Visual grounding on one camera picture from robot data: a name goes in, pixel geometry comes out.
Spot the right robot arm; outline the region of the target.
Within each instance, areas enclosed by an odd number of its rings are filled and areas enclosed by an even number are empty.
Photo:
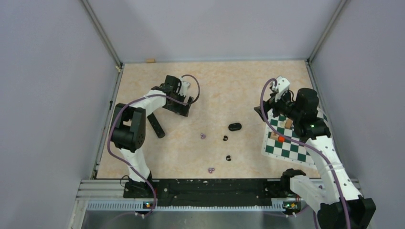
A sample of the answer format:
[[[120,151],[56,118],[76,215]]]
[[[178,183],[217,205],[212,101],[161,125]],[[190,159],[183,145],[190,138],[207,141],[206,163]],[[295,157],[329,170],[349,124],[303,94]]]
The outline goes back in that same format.
[[[376,211],[371,198],[364,198],[352,183],[337,156],[331,132],[325,121],[318,117],[319,98],[310,88],[298,90],[296,99],[286,89],[274,89],[267,101],[261,100],[254,110],[269,123],[280,115],[290,119],[298,140],[311,156],[323,182],[315,185],[297,170],[290,169],[290,176],[280,183],[280,191],[287,197],[298,194],[315,212],[321,229],[365,229]]]

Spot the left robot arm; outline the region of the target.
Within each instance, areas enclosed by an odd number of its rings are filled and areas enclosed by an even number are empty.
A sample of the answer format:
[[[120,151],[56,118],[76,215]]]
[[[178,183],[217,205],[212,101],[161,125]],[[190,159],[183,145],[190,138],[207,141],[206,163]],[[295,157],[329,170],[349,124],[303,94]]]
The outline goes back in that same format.
[[[189,115],[190,107],[197,98],[187,95],[191,84],[184,78],[167,75],[164,83],[152,87],[143,97],[115,106],[107,142],[113,143],[122,157],[108,148],[110,155],[128,166],[124,198],[152,198],[156,195],[152,173],[143,152],[146,123],[151,124],[158,138],[163,138],[166,134],[154,114],[157,109],[164,108],[184,117]]]

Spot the black earbud charging case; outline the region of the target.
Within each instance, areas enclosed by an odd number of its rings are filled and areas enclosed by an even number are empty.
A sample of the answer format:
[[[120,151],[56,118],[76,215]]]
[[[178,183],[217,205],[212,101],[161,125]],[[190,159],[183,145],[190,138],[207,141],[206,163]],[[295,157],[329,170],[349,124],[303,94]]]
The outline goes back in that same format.
[[[231,123],[231,124],[229,124],[228,129],[231,132],[241,130],[242,129],[242,124],[239,123],[239,122]]]

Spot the brown wooden block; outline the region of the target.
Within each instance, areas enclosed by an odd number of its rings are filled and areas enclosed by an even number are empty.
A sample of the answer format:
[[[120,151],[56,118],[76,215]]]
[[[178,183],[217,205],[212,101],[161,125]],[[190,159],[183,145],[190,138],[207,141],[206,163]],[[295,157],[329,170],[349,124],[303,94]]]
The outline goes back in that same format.
[[[293,121],[291,120],[291,119],[287,119],[286,121],[285,121],[285,128],[286,129],[291,129],[292,128],[292,124],[293,124]]]

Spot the wooden letter cube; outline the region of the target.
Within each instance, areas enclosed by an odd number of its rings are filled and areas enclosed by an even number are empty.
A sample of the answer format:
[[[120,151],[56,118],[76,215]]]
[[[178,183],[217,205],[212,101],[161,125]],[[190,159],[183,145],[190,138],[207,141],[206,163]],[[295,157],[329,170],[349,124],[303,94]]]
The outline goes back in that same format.
[[[269,138],[277,141],[278,138],[279,138],[279,135],[277,133],[275,133],[275,132],[270,132],[269,133]]]

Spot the small orange red block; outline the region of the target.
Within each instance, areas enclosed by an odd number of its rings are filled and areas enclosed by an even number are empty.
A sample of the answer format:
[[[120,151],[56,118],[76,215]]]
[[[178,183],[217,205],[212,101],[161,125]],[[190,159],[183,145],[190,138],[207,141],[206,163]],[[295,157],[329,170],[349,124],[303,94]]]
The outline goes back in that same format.
[[[284,143],[285,138],[282,137],[282,136],[279,136],[278,139],[277,139],[277,141],[280,142],[280,143]]]

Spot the black rectangular bar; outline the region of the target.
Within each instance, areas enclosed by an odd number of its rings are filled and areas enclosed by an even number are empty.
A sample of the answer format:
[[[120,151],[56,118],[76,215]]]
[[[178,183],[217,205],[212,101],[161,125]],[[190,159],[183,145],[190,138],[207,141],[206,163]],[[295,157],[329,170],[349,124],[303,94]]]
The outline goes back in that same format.
[[[159,139],[164,138],[166,134],[165,134],[162,126],[160,125],[159,121],[157,120],[156,116],[154,115],[154,113],[151,113],[150,115],[148,115],[147,119],[148,119],[152,129],[154,130],[156,136]]]

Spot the green white chessboard mat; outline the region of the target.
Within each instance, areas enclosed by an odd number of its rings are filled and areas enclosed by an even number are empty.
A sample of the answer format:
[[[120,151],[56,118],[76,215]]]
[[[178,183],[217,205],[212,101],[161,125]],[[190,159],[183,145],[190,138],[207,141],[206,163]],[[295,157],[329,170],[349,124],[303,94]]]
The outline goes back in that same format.
[[[280,115],[276,118],[271,117],[269,120],[270,124],[281,134],[294,139],[299,140],[298,136],[294,133],[293,126],[291,129],[286,129],[285,121],[286,117]],[[273,159],[278,159],[286,162],[295,163],[301,166],[309,167],[315,169],[315,163],[313,162],[311,156],[306,151],[305,147],[291,142],[285,139],[284,143],[280,143],[269,138],[269,133],[272,129],[266,125],[266,130],[263,137],[263,143],[261,147],[261,154]]]

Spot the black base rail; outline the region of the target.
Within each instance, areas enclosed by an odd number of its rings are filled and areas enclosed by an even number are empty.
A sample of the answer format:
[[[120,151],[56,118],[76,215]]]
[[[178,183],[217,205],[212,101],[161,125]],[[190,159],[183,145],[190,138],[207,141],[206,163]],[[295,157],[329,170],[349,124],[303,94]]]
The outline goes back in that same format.
[[[124,198],[144,199],[147,210],[259,210],[298,213],[300,198],[285,191],[279,179],[159,179],[151,186],[135,181],[124,185]]]

